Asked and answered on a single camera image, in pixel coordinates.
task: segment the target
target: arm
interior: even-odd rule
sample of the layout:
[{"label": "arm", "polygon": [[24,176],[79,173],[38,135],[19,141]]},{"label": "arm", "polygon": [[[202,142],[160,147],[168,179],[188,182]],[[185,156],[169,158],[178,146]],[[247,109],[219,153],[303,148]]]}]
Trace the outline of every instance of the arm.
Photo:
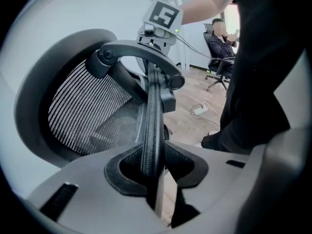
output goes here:
[{"label": "arm", "polygon": [[181,6],[182,24],[203,21],[224,11],[233,0],[193,0]]},{"label": "arm", "polygon": [[218,43],[212,40],[209,42],[209,47],[212,51],[215,52],[216,56],[218,56],[219,58],[225,58],[225,57],[229,57],[229,54],[231,52],[232,42],[229,40],[226,40],[224,46],[221,47]]}]

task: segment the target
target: chair seat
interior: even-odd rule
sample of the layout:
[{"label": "chair seat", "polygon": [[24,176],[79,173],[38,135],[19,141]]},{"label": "chair seat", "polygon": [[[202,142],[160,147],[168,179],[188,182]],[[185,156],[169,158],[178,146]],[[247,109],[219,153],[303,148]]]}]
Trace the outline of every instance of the chair seat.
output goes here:
[{"label": "chair seat", "polygon": [[[209,66],[209,69],[213,72],[217,72],[218,70],[218,67],[217,66]],[[228,79],[231,79],[232,77],[232,73],[231,72],[228,72],[226,70],[221,70],[221,73],[220,73],[222,76],[224,76],[225,78],[228,78]]]}]

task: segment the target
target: white wall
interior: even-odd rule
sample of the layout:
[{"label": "white wall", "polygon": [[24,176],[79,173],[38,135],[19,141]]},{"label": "white wall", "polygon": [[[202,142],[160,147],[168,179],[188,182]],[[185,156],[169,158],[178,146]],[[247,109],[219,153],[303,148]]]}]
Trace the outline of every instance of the white wall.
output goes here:
[{"label": "white wall", "polygon": [[[182,0],[183,3],[187,3],[189,1],[191,0]],[[195,49],[206,55],[210,55],[210,51],[203,36],[203,33],[205,32],[204,23],[211,23],[212,20],[213,18],[183,26],[187,42]],[[197,54],[190,49],[187,50],[187,53],[190,55],[190,64],[208,68],[208,58]]]},{"label": "white wall", "polygon": [[[15,21],[0,53],[0,162],[14,192],[27,197],[58,170],[32,154],[14,127],[15,96],[29,68],[56,41],[80,30],[104,28],[118,39],[136,39],[149,5],[149,0],[39,0]],[[135,58],[123,62],[140,72]]]}]

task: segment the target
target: black shirt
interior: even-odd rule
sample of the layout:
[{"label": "black shirt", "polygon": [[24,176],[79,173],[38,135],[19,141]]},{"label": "black shirt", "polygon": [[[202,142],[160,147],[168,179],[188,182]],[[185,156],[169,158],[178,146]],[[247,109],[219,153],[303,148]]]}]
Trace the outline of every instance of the black shirt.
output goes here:
[{"label": "black shirt", "polygon": [[226,58],[234,57],[233,47],[236,47],[236,42],[227,40],[227,37],[223,37],[224,42],[217,37],[214,33],[211,35],[208,41],[208,46],[211,51],[211,56],[214,58]]},{"label": "black shirt", "polygon": [[274,0],[235,0],[240,13],[240,42],[221,117],[221,129],[243,116],[244,131],[233,133],[242,141],[258,135],[255,144],[266,143],[289,128],[273,92],[293,68],[303,51],[303,40],[290,30],[289,17]]}]

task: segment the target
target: seated man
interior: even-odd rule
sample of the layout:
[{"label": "seated man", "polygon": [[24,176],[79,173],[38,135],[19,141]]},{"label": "seated man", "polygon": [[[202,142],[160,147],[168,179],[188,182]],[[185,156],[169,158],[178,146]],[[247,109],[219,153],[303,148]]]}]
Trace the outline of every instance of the seated man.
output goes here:
[{"label": "seated man", "polygon": [[[211,35],[208,46],[211,51],[211,56],[214,58],[228,58],[234,57],[233,47],[236,47],[236,34],[230,34],[226,32],[226,25],[225,22],[220,19],[216,18],[213,20],[213,34]],[[223,67],[224,71],[232,72],[233,65],[228,64]]]}]

